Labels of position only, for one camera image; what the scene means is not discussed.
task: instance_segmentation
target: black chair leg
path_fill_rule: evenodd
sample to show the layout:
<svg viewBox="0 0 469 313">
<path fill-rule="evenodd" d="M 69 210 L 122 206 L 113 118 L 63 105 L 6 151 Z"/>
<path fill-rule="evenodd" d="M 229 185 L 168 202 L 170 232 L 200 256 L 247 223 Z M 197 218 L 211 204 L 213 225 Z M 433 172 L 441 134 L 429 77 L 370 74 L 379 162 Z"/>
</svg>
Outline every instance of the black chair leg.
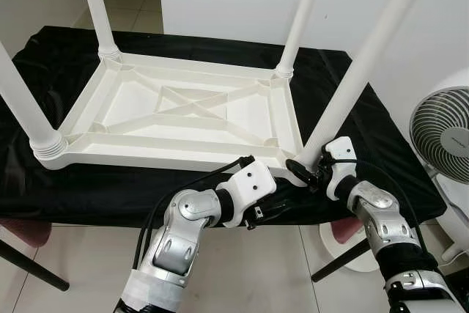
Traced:
<svg viewBox="0 0 469 313">
<path fill-rule="evenodd" d="M 0 240 L 0 257 L 5 258 L 12 264 L 18 266 L 21 269 L 24 269 L 28 273 L 36 276 L 37 278 L 47 282 L 61 291 L 67 291 L 70 287 L 68 282 L 51 273 L 49 270 L 40 266 L 34 260 L 28 258 L 2 240 Z"/>
<path fill-rule="evenodd" d="M 347 252 L 335 258 L 335 260 L 327 264 L 325 267 L 323 267 L 322 269 L 319 269 L 316 273 L 314 273 L 311 276 L 311 280 L 313 282 L 318 282 L 319 280 L 324 279 L 326 276 L 332 274 L 337 269 L 342 268 L 347 263 L 352 262 L 355 258 L 358 258 L 359 256 L 361 256 L 363 253 L 365 253 L 369 249 L 370 248 L 369 248 L 368 239 L 365 238 L 361 242 L 354 245 Z"/>
</svg>

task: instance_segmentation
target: black tablecloth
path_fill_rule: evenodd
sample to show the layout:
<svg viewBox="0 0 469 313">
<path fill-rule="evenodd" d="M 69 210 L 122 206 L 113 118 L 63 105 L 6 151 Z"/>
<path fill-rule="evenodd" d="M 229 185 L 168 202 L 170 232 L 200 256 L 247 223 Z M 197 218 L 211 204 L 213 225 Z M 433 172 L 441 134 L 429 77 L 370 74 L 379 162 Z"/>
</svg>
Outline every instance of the black tablecloth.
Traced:
<svg viewBox="0 0 469 313">
<path fill-rule="evenodd" d="M 121 51 L 180 59 L 273 68 L 282 47 L 259 43 L 115 32 Z M 93 31 L 44 27 L 32 36 L 14 63 L 49 121 L 58 127 L 98 65 Z M 341 51 L 301 48 L 291 90 L 301 136 L 306 141 L 350 64 Z M 28 139 L 3 100 L 0 101 L 0 216 L 74 224 L 140 226 L 151 206 L 166 192 L 201 172 L 121 166 L 70 165 L 51 171 L 32 155 Z M 357 156 L 384 168 L 405 190 L 419 221 L 446 209 L 426 172 L 367 86 L 338 136 L 350 136 Z M 396 194 L 382 176 L 358 168 L 358 176 Z M 227 178 L 194 186 L 209 188 Z M 323 193 L 311 194 L 279 180 L 268 205 L 287 200 L 291 209 L 269 224 L 318 224 L 349 216 Z M 402 212 L 408 214 L 404 202 Z"/>
</svg>

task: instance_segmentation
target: fan stand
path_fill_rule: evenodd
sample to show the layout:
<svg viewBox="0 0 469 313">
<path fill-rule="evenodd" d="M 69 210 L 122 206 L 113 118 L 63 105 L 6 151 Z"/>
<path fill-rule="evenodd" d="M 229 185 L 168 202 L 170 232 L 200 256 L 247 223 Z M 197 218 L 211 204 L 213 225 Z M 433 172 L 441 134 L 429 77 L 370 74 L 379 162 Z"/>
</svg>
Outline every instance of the fan stand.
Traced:
<svg viewBox="0 0 469 313">
<path fill-rule="evenodd" d="M 444 262 L 449 262 L 455 258 L 456 255 L 469 249 L 469 219 L 467 212 L 464 212 L 461 209 L 462 205 L 454 204 L 449 199 L 448 195 L 451 192 L 456 194 L 467 194 L 469 191 L 469 185 L 463 185 L 450 180 L 438 173 L 431 166 L 427 166 L 426 169 L 431 170 L 429 176 L 440 192 L 440 195 L 445 201 L 447 207 L 446 212 L 437 218 L 437 222 L 443 228 L 445 233 L 453 240 L 453 244 L 451 244 L 441 254 L 441 259 Z"/>
<path fill-rule="evenodd" d="M 101 62 L 60 128 L 51 127 L 2 45 L 0 94 L 49 169 L 97 163 L 204 171 L 253 154 L 274 175 L 304 186 L 285 159 L 314 165 L 413 1 L 389 0 L 305 147 L 288 83 L 314 0 L 300 0 L 272 70 L 122 53 L 104 1 L 88 0 Z"/>
</svg>

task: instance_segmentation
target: silver robot arm segment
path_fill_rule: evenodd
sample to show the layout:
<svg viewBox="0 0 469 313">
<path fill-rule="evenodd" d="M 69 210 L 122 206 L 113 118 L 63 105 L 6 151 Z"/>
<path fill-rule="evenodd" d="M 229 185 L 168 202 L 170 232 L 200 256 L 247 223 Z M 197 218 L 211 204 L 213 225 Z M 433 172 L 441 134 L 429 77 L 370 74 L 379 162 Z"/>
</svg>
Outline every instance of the silver robot arm segment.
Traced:
<svg viewBox="0 0 469 313">
<path fill-rule="evenodd" d="M 352 142 L 341 137 L 325 146 L 325 160 L 355 159 Z M 356 178 L 354 163 L 330 168 L 327 195 L 343 201 L 365 227 L 373 255 L 386 281 L 391 312 L 464 312 L 437 271 L 432 256 L 423 253 L 393 195 Z"/>
<path fill-rule="evenodd" d="M 175 312 L 191 277 L 205 227 L 236 227 L 245 210 L 276 190 L 269 169 L 254 161 L 215 190 L 174 195 L 138 270 L 132 270 L 116 312 Z"/>
</svg>

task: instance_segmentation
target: electric fan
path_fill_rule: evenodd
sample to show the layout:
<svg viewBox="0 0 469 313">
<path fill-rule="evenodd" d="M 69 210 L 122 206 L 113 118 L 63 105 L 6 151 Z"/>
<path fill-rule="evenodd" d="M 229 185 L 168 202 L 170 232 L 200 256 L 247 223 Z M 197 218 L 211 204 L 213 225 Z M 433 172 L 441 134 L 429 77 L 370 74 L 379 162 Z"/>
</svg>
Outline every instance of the electric fan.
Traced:
<svg viewBox="0 0 469 313">
<path fill-rule="evenodd" d="M 416 106 L 410 138 L 448 209 L 438 223 L 454 241 L 448 261 L 469 250 L 469 68 L 450 76 Z"/>
</svg>

